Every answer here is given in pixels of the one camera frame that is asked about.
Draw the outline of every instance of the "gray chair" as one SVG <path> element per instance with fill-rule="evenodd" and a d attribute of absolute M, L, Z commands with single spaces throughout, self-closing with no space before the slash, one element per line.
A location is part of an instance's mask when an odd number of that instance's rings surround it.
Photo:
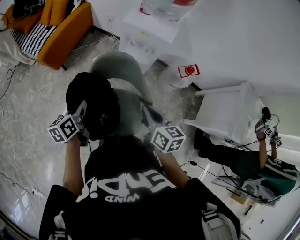
<path fill-rule="evenodd" d="M 96 58 L 91 73 L 106 79 L 118 78 L 131 83 L 141 96 L 124 89 L 114 89 L 121 109 L 120 124 L 111 136 L 134 135 L 142 125 L 141 102 L 152 105 L 152 98 L 138 62 L 125 52 L 106 52 Z"/>

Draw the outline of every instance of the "person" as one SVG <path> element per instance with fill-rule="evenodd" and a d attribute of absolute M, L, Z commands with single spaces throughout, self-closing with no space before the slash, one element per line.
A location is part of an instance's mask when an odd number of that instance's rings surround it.
<path fill-rule="evenodd" d="M 194 148 L 198 156 L 212 162 L 228 166 L 242 181 L 261 179 L 262 186 L 271 190 L 275 196 L 282 196 L 300 187 L 300 174 L 296 166 L 277 158 L 276 143 L 270 139 L 271 156 L 267 153 L 266 135 L 260 132 L 259 151 L 244 151 L 223 145 L 214 145 L 203 135 L 195 132 Z"/>
<path fill-rule="evenodd" d="M 235 215 L 197 178 L 190 179 L 173 154 L 150 149 L 134 136 L 112 137 L 85 165 L 75 135 L 66 143 L 62 186 L 51 188 L 39 239 L 205 239 L 206 202 L 239 224 Z"/>

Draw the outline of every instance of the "white cloth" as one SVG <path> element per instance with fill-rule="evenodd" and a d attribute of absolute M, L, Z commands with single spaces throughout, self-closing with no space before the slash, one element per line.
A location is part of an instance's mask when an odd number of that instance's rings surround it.
<path fill-rule="evenodd" d="M 5 29 L 2 21 L 0 21 L 0 29 Z M 0 56 L 14 65 L 18 65 L 20 62 L 32 65 L 35 62 L 21 52 L 9 29 L 0 32 Z"/>

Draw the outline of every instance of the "plastic bag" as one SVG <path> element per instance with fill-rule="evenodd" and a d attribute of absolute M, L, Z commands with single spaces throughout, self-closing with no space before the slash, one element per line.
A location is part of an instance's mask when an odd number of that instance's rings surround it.
<path fill-rule="evenodd" d="M 178 21 L 198 0 L 142 0 L 140 11 L 169 21 Z"/>

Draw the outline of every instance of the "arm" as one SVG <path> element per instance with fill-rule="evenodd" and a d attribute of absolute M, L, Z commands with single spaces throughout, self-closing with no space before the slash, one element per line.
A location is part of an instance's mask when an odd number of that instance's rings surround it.
<path fill-rule="evenodd" d="M 259 162 L 261 165 L 261 170 L 265 167 L 268 160 L 266 140 L 263 138 L 259 140 Z"/>
<path fill-rule="evenodd" d="M 272 143 L 271 148 L 272 148 L 272 152 L 271 152 L 272 157 L 277 158 L 276 143 Z"/>
<path fill-rule="evenodd" d="M 82 194 L 83 174 L 80 164 L 80 140 L 77 134 L 67 142 L 65 173 L 63 187 L 74 193 L 76 196 Z"/>
<path fill-rule="evenodd" d="M 182 168 L 177 163 L 172 153 L 161 153 L 156 150 L 156 154 L 168 176 L 168 179 L 172 184 L 178 188 L 183 188 L 184 185 L 189 181 L 189 177 L 184 173 Z"/>

